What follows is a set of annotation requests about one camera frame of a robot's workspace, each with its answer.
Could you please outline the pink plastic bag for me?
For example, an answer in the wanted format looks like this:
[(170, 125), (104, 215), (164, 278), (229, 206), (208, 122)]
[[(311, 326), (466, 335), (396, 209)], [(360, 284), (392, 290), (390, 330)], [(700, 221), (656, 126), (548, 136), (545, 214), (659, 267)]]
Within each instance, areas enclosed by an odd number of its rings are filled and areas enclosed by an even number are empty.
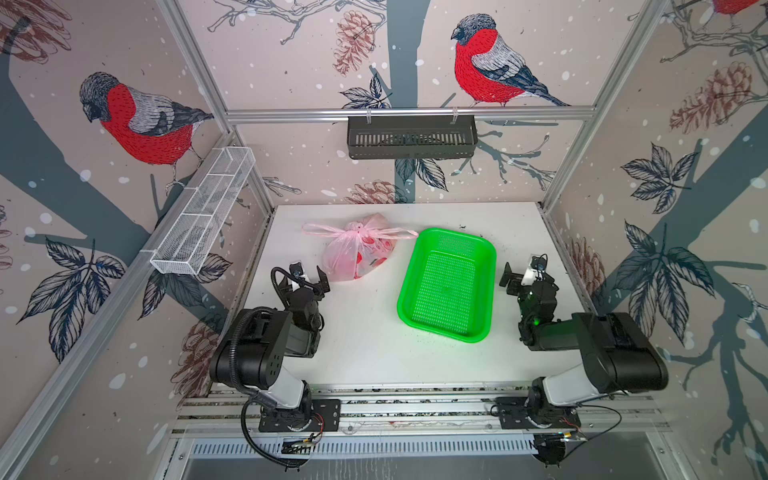
[(321, 269), (332, 282), (361, 279), (392, 256), (398, 241), (419, 236), (414, 230), (392, 227), (379, 213), (351, 221), (343, 228), (306, 223), (302, 231), (328, 239)]

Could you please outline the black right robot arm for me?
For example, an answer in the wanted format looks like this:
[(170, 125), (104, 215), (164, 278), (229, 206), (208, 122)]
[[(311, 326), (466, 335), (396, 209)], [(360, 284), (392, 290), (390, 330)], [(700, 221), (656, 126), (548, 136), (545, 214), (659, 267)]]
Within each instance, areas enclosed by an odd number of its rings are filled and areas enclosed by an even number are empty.
[(517, 298), (520, 341), (529, 350), (577, 350), (581, 363), (533, 381), (524, 403), (528, 417), (544, 422), (548, 415), (611, 394), (665, 389), (665, 362), (629, 314), (577, 312), (569, 320), (554, 316), (559, 287), (547, 265), (545, 254), (531, 256), (524, 273), (505, 264), (499, 285)]

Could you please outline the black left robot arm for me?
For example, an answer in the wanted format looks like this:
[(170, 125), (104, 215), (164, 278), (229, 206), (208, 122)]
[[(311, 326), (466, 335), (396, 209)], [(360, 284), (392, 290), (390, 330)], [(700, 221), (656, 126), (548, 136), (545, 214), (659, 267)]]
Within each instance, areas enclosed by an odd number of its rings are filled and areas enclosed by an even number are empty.
[(281, 307), (241, 310), (209, 364), (212, 381), (237, 390), (264, 414), (296, 427), (313, 417), (311, 393), (283, 362), (287, 357), (313, 358), (318, 350), (325, 327), (319, 303), (330, 292), (330, 283), (322, 269), (317, 274), (316, 282), (308, 281), (299, 262), (288, 269), (272, 268), (270, 281)]

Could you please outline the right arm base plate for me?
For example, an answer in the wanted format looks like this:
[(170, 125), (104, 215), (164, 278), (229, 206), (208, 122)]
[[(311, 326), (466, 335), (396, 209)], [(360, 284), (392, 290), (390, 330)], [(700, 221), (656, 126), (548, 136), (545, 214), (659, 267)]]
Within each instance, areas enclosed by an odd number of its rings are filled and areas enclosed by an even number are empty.
[(546, 400), (536, 404), (527, 397), (497, 397), (491, 407), (491, 415), (499, 419), (503, 430), (581, 428), (581, 421), (574, 407), (560, 407)]

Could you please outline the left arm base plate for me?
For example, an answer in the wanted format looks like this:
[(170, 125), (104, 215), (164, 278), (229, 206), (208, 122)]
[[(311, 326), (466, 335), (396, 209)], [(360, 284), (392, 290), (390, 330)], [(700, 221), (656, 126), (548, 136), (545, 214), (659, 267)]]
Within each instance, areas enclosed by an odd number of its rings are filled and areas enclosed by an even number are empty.
[(338, 399), (303, 402), (295, 409), (261, 410), (260, 433), (336, 432), (339, 428), (341, 401)]

